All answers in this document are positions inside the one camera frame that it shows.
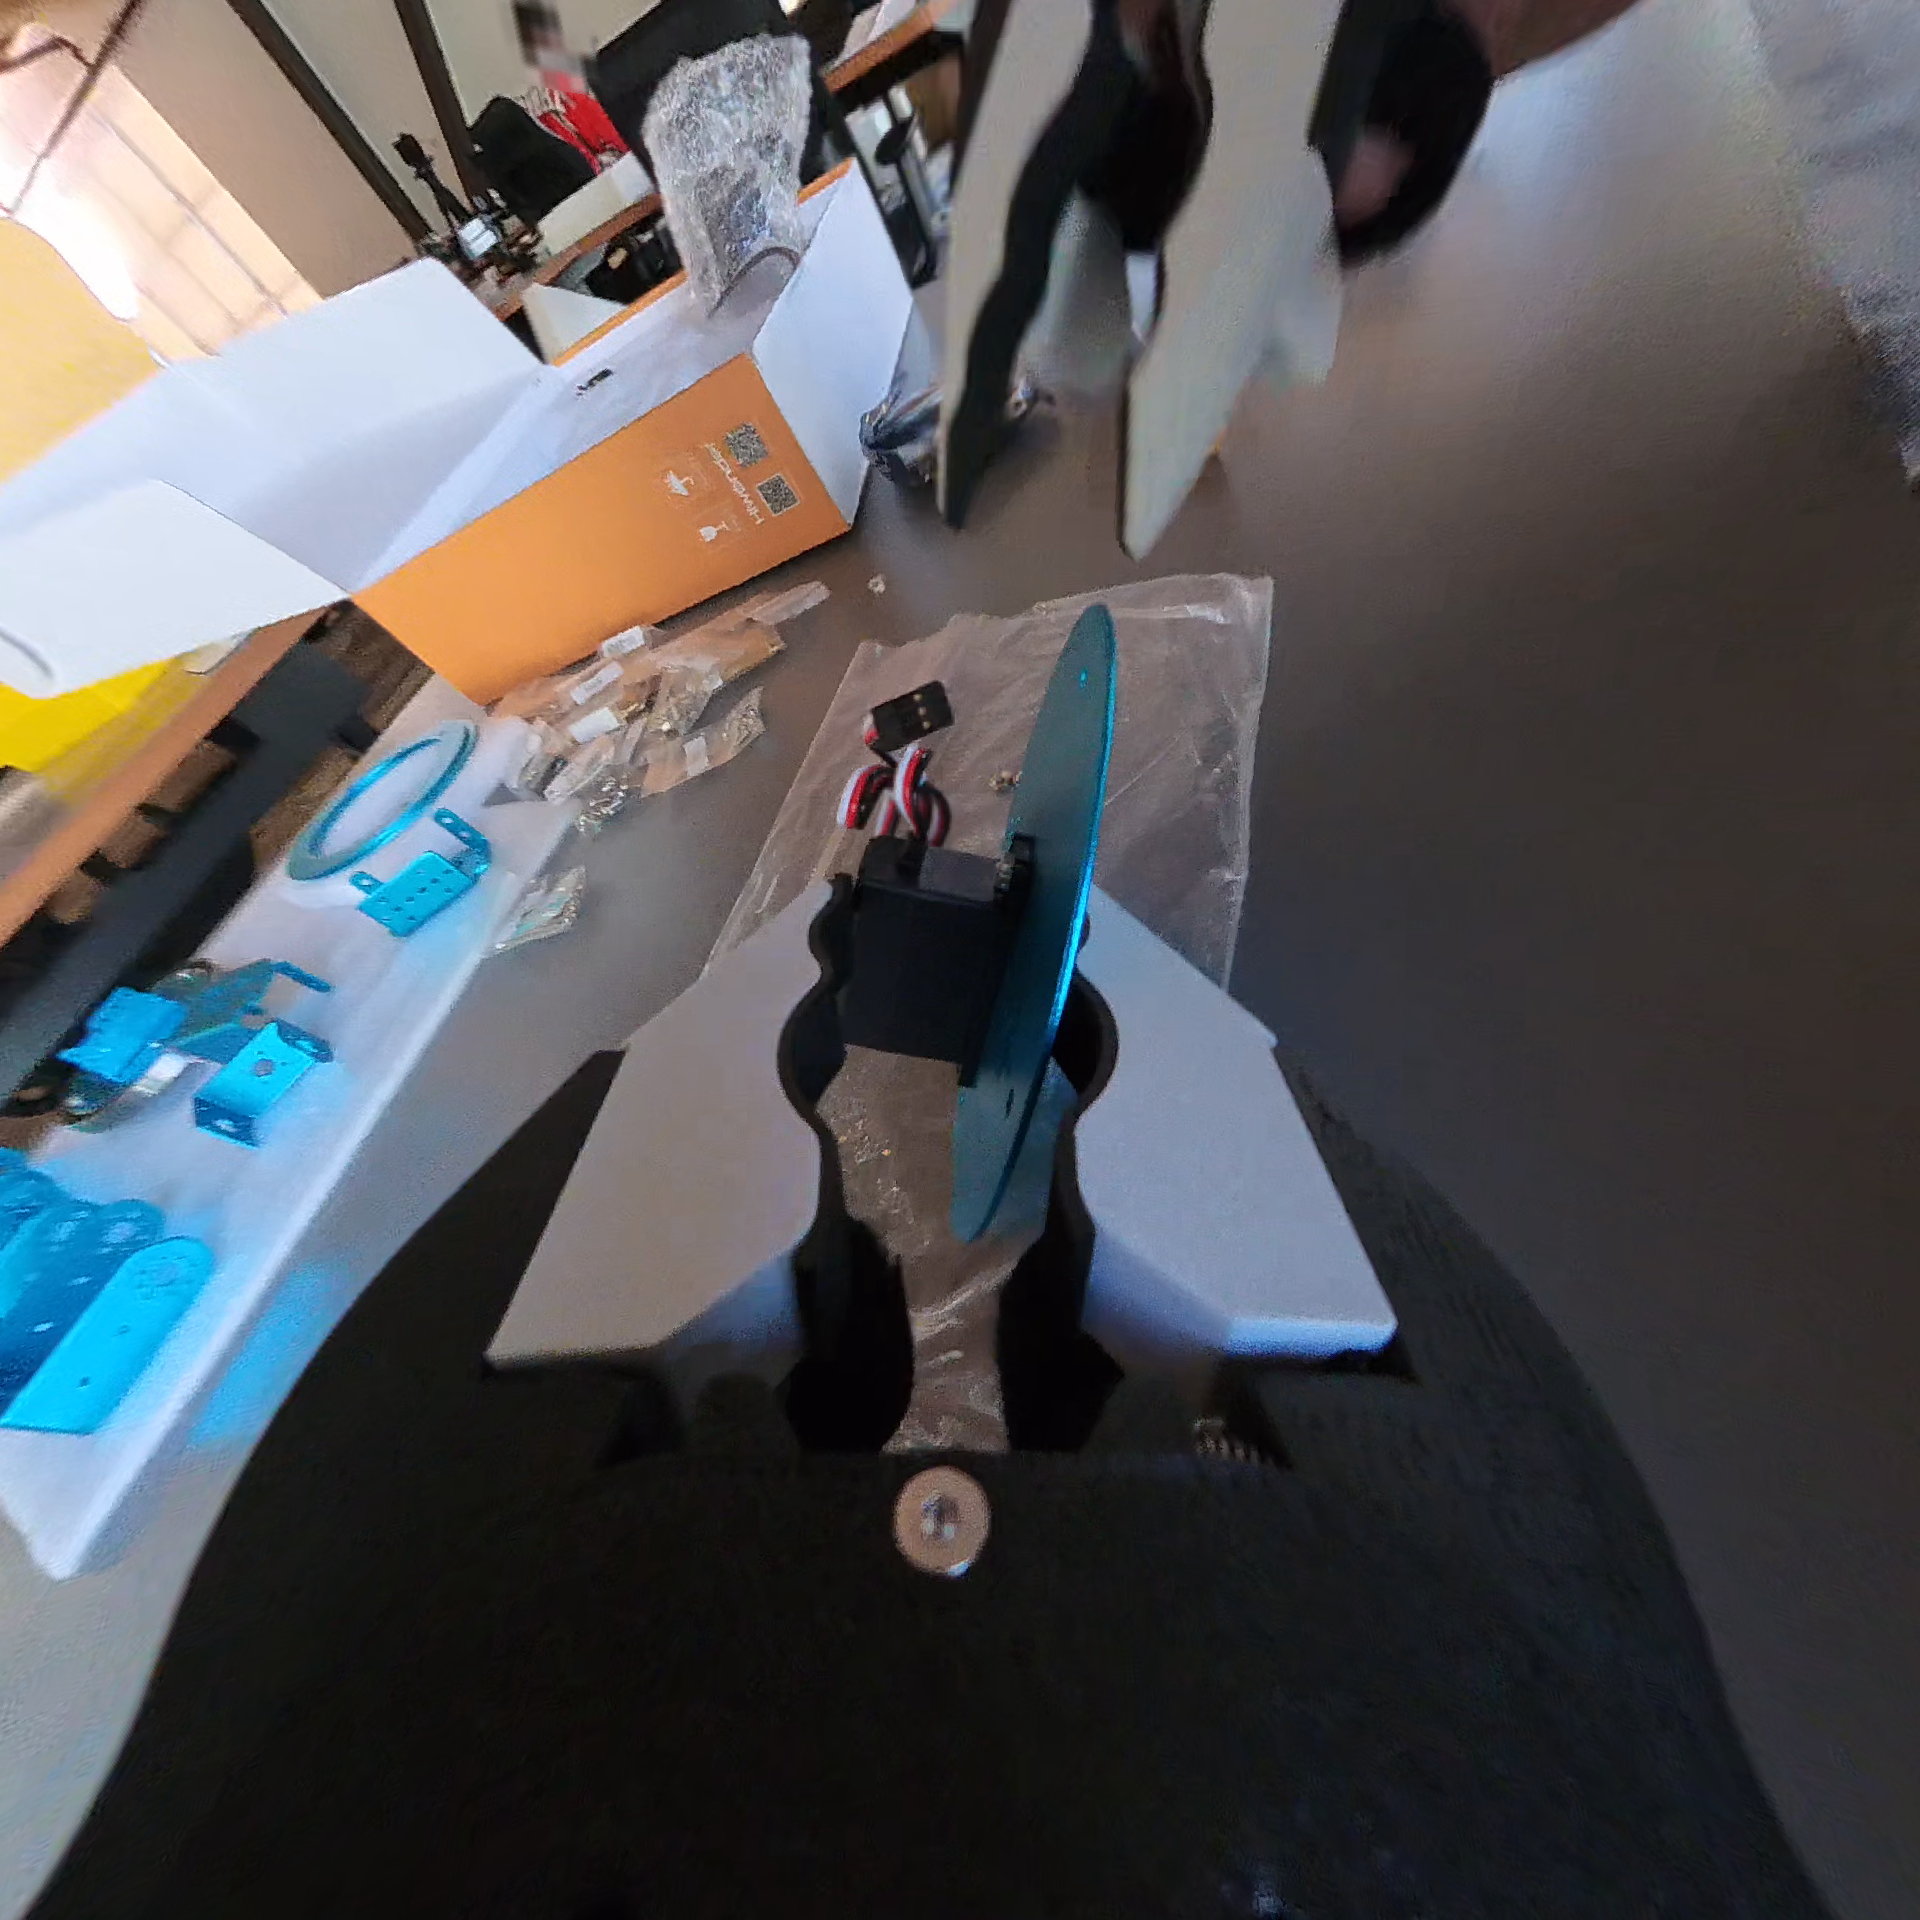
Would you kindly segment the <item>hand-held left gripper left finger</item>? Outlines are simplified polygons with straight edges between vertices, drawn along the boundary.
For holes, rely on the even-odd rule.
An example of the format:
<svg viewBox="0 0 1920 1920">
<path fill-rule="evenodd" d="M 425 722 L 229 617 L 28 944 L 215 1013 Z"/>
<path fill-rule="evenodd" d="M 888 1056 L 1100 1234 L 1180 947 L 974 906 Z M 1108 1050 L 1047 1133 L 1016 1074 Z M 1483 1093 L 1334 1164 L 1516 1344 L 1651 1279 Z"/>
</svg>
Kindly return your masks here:
<svg viewBox="0 0 1920 1920">
<path fill-rule="evenodd" d="M 857 1367 L 857 1234 L 791 1034 L 846 908 L 811 883 L 630 1034 L 488 1370 Z"/>
</svg>

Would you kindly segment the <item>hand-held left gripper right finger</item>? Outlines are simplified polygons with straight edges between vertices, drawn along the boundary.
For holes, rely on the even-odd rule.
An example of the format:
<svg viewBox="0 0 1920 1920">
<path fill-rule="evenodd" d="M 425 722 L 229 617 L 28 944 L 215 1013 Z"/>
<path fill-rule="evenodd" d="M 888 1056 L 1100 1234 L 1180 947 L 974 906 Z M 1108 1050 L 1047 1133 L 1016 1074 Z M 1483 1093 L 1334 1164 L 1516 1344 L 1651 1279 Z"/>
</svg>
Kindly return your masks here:
<svg viewBox="0 0 1920 1920">
<path fill-rule="evenodd" d="M 1272 1034 L 1101 890 L 1078 976 L 1116 1023 L 1071 1127 L 1081 1325 L 1116 1360 L 1332 1360 L 1398 1330 Z"/>
</svg>

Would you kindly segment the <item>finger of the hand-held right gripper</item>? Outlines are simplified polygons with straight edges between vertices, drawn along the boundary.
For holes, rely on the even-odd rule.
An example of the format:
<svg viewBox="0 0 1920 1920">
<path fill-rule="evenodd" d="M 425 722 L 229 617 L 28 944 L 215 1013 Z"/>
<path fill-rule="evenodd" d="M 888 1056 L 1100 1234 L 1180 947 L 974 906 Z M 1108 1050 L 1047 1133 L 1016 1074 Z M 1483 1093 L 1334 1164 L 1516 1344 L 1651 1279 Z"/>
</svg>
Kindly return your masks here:
<svg viewBox="0 0 1920 1920">
<path fill-rule="evenodd" d="M 959 528 L 988 471 L 1055 231 L 1134 91 L 1116 4 L 976 4 L 944 268 L 937 500 Z"/>
<path fill-rule="evenodd" d="M 1158 305 L 1123 403 L 1119 543 L 1143 561 L 1260 373 L 1324 379 L 1342 309 L 1327 168 L 1309 140 L 1340 4 L 1213 3 L 1205 141 L 1158 241 Z"/>
</svg>

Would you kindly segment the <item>black servo motor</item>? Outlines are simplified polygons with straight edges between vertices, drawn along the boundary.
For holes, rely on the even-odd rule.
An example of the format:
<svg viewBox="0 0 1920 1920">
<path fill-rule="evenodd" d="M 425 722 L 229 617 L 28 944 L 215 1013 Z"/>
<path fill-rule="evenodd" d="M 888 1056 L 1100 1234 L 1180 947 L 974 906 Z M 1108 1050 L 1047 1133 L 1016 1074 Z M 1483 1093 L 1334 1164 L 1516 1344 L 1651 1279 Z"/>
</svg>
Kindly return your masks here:
<svg viewBox="0 0 1920 1920">
<path fill-rule="evenodd" d="M 836 993 L 844 1042 L 945 1064 L 969 1089 L 1032 872 L 1027 834 L 995 857 L 873 836 L 855 868 L 847 973 Z"/>
</svg>

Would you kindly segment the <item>blue round metal plate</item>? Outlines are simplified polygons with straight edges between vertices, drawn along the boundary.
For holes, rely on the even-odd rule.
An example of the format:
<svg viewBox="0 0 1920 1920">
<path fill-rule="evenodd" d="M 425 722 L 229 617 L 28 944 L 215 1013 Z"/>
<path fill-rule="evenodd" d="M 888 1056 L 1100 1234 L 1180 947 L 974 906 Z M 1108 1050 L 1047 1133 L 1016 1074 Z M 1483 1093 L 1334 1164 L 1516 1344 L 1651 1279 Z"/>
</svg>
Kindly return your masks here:
<svg viewBox="0 0 1920 1920">
<path fill-rule="evenodd" d="M 1027 741 L 1003 852 L 1023 898 L 951 1129 L 951 1233 L 979 1239 L 999 1211 L 1039 1103 L 1052 1045 L 1088 919 L 1117 699 L 1117 643 L 1107 607 L 1071 625 Z"/>
</svg>

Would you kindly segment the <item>bubble wrap bundle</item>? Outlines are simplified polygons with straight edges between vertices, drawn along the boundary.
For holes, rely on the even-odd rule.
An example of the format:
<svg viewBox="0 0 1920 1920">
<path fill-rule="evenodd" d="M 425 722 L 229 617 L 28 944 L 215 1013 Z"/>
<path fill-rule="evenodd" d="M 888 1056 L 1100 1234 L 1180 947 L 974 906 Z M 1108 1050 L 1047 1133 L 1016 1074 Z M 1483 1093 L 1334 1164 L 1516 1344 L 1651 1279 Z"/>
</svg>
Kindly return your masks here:
<svg viewBox="0 0 1920 1920">
<path fill-rule="evenodd" d="M 647 165 L 709 317 L 763 260 L 793 269 L 808 245 L 799 177 L 811 81 L 801 37 L 755 35 L 673 63 L 655 85 L 639 123 Z"/>
</svg>

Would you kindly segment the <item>dark blue plastic bundle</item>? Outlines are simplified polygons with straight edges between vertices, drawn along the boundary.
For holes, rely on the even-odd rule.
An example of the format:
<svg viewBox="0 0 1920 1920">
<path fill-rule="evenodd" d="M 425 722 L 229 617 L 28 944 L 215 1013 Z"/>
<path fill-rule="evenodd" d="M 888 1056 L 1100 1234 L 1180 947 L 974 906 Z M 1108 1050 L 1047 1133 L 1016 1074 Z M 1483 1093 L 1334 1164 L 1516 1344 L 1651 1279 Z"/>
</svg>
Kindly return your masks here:
<svg viewBox="0 0 1920 1920">
<path fill-rule="evenodd" d="M 931 489 L 939 473 L 942 409 L 937 385 L 896 385 L 857 423 L 869 466 L 900 489 Z"/>
</svg>

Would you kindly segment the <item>pile of clear hardware bags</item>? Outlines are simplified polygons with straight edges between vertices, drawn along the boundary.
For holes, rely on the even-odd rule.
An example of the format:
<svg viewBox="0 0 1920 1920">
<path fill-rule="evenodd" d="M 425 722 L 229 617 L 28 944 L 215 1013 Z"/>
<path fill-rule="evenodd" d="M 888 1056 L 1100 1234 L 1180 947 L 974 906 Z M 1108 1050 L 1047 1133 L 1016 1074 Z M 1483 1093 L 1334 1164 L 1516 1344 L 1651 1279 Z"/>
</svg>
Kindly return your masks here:
<svg viewBox="0 0 1920 1920">
<path fill-rule="evenodd" d="M 638 804 L 732 767 L 763 739 L 761 682 L 788 628 L 830 594 L 823 581 L 801 581 L 683 634 L 628 626 L 585 660 L 520 683 L 491 711 L 520 730 L 504 794 L 560 808 L 580 836 L 597 836 Z"/>
</svg>

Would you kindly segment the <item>orange cardboard box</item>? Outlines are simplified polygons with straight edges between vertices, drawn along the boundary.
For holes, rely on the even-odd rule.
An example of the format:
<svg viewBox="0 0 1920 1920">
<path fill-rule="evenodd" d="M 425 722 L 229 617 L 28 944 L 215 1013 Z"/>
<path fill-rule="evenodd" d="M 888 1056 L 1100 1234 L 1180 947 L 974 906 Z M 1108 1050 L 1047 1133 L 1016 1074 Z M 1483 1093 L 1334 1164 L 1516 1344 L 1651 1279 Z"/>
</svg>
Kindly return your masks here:
<svg viewBox="0 0 1920 1920">
<path fill-rule="evenodd" d="M 155 373 L 5 483 L 5 683 L 55 697 L 353 603 L 478 704 L 853 530 L 912 300 L 849 160 L 799 260 L 552 365 L 417 260 Z"/>
</svg>

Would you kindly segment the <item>wooden top table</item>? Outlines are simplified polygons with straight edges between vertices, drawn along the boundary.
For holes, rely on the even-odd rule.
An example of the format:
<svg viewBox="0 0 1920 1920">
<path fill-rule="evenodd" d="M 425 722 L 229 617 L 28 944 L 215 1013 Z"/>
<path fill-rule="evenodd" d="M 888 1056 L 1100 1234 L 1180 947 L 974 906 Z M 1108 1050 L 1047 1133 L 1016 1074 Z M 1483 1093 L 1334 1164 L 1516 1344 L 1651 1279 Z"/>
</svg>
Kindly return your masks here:
<svg viewBox="0 0 1920 1920">
<path fill-rule="evenodd" d="M 38 770 L 5 720 L 3 1090 L 47 1113 L 59 1050 L 117 987 L 195 960 L 259 868 L 425 683 L 340 603 L 132 674 Z"/>
</svg>

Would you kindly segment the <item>yellow box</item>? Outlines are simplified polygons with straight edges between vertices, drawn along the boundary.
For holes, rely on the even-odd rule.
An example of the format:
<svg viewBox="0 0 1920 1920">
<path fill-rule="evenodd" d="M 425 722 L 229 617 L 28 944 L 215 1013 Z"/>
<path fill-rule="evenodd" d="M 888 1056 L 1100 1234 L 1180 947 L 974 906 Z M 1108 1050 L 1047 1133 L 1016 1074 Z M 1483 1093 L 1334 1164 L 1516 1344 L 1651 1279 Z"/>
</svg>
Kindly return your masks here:
<svg viewBox="0 0 1920 1920">
<path fill-rule="evenodd" d="M 47 699 L 3 688 L 3 768 L 56 794 L 96 785 L 169 730 L 198 697 L 200 682 L 183 660 L 172 660 Z"/>
</svg>

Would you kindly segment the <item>yellow white curved panel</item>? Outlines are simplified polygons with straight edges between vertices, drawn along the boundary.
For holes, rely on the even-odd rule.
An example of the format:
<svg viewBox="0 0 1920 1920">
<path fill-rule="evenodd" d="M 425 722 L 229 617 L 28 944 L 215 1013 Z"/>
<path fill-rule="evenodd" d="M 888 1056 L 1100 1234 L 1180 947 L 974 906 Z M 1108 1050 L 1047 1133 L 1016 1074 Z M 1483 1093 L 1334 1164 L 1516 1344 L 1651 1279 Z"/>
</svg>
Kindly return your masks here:
<svg viewBox="0 0 1920 1920">
<path fill-rule="evenodd" d="M 157 370 L 137 331 L 107 312 L 53 245 L 3 223 L 5 480 Z"/>
</svg>

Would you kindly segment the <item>blue metal U bracket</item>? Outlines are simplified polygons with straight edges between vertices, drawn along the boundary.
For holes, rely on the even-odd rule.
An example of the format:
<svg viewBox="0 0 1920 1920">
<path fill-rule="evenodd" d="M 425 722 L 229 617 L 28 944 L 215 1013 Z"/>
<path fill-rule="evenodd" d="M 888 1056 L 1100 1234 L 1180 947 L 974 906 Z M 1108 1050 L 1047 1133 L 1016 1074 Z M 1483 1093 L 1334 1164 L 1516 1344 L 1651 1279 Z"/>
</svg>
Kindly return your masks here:
<svg viewBox="0 0 1920 1920">
<path fill-rule="evenodd" d="M 491 868 L 491 844 L 451 808 L 436 808 L 432 826 L 451 841 L 451 851 L 430 848 L 414 856 L 390 879 L 352 872 L 357 911 L 395 939 L 409 939 L 473 891 Z"/>
<path fill-rule="evenodd" d="M 5 1169 L 3 1314 L 40 1280 L 83 1279 L 105 1257 L 152 1243 L 160 1229 L 161 1211 L 151 1203 L 85 1203 L 28 1164 Z"/>
<path fill-rule="evenodd" d="M 7 1354 L 5 1429 L 96 1434 L 174 1336 L 213 1276 L 203 1239 L 169 1237 L 132 1252 L 99 1287 L 67 1284 L 29 1312 Z"/>
</svg>

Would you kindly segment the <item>teal metal bracket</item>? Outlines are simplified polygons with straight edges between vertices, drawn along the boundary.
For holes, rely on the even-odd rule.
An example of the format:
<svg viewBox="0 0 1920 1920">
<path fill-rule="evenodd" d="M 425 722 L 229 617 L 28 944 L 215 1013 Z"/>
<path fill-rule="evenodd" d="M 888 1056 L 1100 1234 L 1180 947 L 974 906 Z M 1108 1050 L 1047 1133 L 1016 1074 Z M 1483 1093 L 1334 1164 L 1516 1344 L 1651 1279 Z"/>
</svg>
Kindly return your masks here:
<svg viewBox="0 0 1920 1920">
<path fill-rule="evenodd" d="M 192 962 L 151 984 L 148 993 L 183 1008 L 172 1048 L 208 1058 L 215 1042 L 238 1048 L 265 1023 L 276 986 L 328 994 L 332 984 L 289 962 L 259 959 L 241 967 Z"/>
</svg>

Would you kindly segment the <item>blue bracket cluster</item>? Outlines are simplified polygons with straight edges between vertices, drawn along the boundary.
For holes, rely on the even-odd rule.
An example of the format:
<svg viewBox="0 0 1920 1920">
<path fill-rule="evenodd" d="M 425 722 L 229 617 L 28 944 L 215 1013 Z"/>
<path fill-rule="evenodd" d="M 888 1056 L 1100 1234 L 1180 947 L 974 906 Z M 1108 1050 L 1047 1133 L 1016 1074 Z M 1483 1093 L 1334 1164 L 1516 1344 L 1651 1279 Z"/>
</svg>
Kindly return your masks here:
<svg viewBox="0 0 1920 1920">
<path fill-rule="evenodd" d="M 161 1095 L 187 1068 L 176 1037 L 192 973 L 161 976 L 145 989 L 117 987 L 85 1019 L 55 1061 L 67 1068 L 56 1115 L 67 1124 L 105 1129 Z"/>
</svg>

